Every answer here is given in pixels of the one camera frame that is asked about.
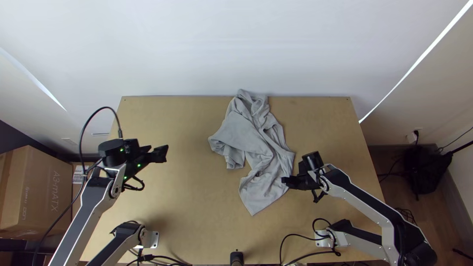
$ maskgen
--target cardboard box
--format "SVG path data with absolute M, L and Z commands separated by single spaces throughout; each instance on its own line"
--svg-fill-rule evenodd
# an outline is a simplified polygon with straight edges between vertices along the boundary
M 86 170 L 93 164 L 94 163 L 89 163 L 89 162 L 84 163 Z M 72 199 L 74 199 L 75 195 L 77 195 L 77 193 L 79 193 L 80 191 L 80 186 L 82 184 L 81 175 L 82 175 L 83 170 L 82 170 L 81 163 L 72 163 L 72 167 L 74 168 L 74 177 L 72 178 Z M 72 205 L 72 213 L 71 213 L 72 219 L 74 219 L 75 215 L 79 211 L 79 208 L 80 208 L 80 196 Z
M 72 166 L 31 146 L 0 154 L 0 237 L 37 240 L 71 200 Z M 50 234 L 64 233 L 66 213 Z

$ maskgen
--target wall outlet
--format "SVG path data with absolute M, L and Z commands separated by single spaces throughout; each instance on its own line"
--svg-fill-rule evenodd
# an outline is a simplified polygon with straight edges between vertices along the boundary
M 409 144 L 413 144 L 417 141 L 417 135 L 414 133 L 414 131 L 417 130 L 419 131 L 419 129 L 414 129 L 411 133 L 407 134 L 405 137 L 407 138 L 407 142 Z

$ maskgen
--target metal bracket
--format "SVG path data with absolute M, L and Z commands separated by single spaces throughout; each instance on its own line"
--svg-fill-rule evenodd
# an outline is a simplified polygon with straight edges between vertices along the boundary
M 159 242 L 159 232 L 148 231 L 146 228 L 143 228 L 139 234 L 139 240 L 141 245 L 137 245 L 135 248 L 157 248 Z

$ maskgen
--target white wall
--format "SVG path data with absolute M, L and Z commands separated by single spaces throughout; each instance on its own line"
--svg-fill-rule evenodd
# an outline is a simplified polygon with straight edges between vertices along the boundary
M 32 107 L 54 103 L 12 95 L 28 88 L 31 96 L 35 88 L 10 78 L 0 80 L 10 91 L 0 105 L 38 114 L 34 123 L 26 114 L 1 112 L 0 119 L 76 152 L 58 138 L 78 141 L 78 125 L 100 106 L 117 107 L 123 95 L 234 95 L 245 88 L 352 96 L 362 117 L 466 2 L 0 0 L 0 47 L 68 111 Z M 109 131 L 111 121 L 109 114 L 97 118 L 88 133 Z M 95 152 L 94 141 L 84 150 Z
M 407 144 L 423 128 L 420 143 L 439 143 L 473 121 L 473 10 L 361 123 L 368 144 Z
M 462 133 L 473 127 L 473 115 L 471 116 L 471 122 L 465 127 L 460 128 L 452 135 L 446 137 L 445 139 L 438 142 L 440 147 L 449 144 L 451 141 L 456 139 Z M 465 134 L 461 139 L 452 143 L 448 148 L 445 148 L 445 151 L 454 150 L 463 144 L 473 140 L 473 131 Z M 457 186 L 458 192 L 462 197 L 463 203 L 470 215 L 470 218 L 473 220 L 473 146 L 465 148 L 453 155 L 453 160 L 451 165 L 448 167 L 448 171 L 452 175 L 453 181 Z

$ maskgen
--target power cable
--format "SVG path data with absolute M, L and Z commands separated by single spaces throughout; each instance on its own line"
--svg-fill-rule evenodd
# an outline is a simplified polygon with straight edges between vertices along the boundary
M 38 257 L 38 252 L 39 252 L 39 249 L 41 248 L 41 245 L 43 244 L 44 240 L 46 239 L 46 237 L 48 236 L 48 234 L 51 232 L 51 230 L 54 228 L 54 226 L 57 224 L 57 222 L 64 216 L 64 214 L 72 207 L 72 205 L 74 204 L 74 202 L 79 198 L 81 192 L 82 192 L 82 189 L 84 188 L 84 185 L 85 185 L 85 181 L 87 180 L 87 174 L 93 169 L 93 168 L 100 168 L 102 170 L 105 170 L 103 169 L 102 167 L 99 167 L 98 166 L 98 163 L 94 164 L 91 168 L 89 168 L 87 171 L 85 170 L 85 164 L 84 164 L 84 160 L 82 158 L 82 137 L 84 135 L 84 132 L 85 132 L 85 129 L 87 127 L 87 125 L 89 124 L 89 122 L 92 120 L 92 118 L 100 111 L 104 110 L 104 109 L 110 109 L 114 116 L 115 116 L 115 119 L 117 121 L 117 124 L 118 124 L 118 137 L 119 138 L 123 138 L 123 133 L 122 133 L 122 128 L 120 126 L 120 121 L 118 120 L 118 116 L 117 116 L 117 113 L 115 112 L 115 110 L 113 110 L 113 108 L 111 107 L 108 107 L 108 106 L 105 106 L 105 107 L 101 107 L 99 109 L 97 109 L 88 119 L 87 121 L 85 122 L 84 126 L 82 127 L 82 130 L 80 131 L 80 140 L 79 140 L 79 159 L 80 159 L 80 163 L 82 164 L 82 173 L 83 173 L 83 176 L 82 176 L 82 183 L 80 185 L 80 189 L 79 189 L 79 192 L 77 192 L 77 194 L 75 195 L 74 199 L 72 200 L 72 202 L 69 204 L 69 206 L 59 215 L 58 218 L 56 218 L 56 220 L 51 224 L 51 226 L 48 228 L 48 230 L 46 230 L 46 232 L 44 233 L 44 235 L 42 236 L 41 240 L 39 241 L 37 247 L 35 248 L 34 250 L 34 254 L 33 254 L 33 262 L 32 262 L 32 266 L 35 266 L 36 265 L 36 259 Z

